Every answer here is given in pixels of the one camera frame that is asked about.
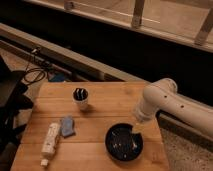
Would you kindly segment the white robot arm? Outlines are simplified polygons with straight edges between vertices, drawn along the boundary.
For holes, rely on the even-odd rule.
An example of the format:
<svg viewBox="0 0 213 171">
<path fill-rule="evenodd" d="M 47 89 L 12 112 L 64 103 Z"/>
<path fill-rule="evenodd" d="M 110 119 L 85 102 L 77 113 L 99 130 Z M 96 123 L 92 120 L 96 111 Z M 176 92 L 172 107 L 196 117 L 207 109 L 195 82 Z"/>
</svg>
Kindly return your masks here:
<svg viewBox="0 0 213 171">
<path fill-rule="evenodd" d="M 165 111 L 213 139 L 213 107 L 178 93 L 170 78 L 150 83 L 142 90 L 134 115 L 140 123 L 152 120 L 158 111 Z"/>
</svg>

